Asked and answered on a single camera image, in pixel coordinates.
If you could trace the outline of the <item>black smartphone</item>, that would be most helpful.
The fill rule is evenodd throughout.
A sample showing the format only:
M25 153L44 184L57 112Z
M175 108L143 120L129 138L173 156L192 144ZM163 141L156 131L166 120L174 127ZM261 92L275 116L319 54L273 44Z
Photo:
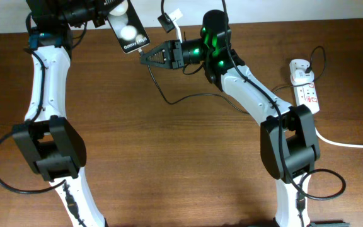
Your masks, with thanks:
M149 36L130 0L121 1L109 12L107 20L125 54L150 44Z

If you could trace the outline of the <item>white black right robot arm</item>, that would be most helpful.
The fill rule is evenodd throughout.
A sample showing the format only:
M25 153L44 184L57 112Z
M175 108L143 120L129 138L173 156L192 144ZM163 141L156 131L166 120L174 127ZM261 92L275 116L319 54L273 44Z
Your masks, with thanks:
M234 98L260 126L262 163L276 181L276 226L310 226L310 176L320 158L313 114L305 105L292 106L252 75L231 47L228 16L220 10L203 17L200 38L169 40L141 55L148 67L181 69L201 64L208 81Z

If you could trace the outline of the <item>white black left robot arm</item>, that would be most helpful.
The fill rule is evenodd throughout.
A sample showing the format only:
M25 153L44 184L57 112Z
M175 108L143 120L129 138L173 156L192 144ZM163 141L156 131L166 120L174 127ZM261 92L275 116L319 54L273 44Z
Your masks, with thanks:
M120 1L28 1L25 25L34 73L32 97L13 139L31 170L58 193L74 226L107 226L86 181L86 146L67 120L66 78L71 65L71 27L102 26Z

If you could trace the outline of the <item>white charger plug adapter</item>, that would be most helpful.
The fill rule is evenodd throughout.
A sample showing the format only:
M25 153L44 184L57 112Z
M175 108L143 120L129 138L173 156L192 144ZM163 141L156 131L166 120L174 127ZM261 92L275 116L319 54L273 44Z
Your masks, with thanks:
M313 82L313 80L314 72L312 71L306 73L302 69L296 69L293 73L291 73L291 83L293 86L303 86L304 84Z

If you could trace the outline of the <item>white power strip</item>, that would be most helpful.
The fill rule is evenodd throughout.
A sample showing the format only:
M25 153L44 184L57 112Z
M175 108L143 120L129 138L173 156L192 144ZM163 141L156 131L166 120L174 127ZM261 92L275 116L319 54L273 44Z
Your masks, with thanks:
M296 69L302 69L306 72L309 66L310 63L304 59L294 59L289 64L291 73ZM312 114L320 111L314 82L304 84L303 86L293 86L293 88L297 106L307 106Z

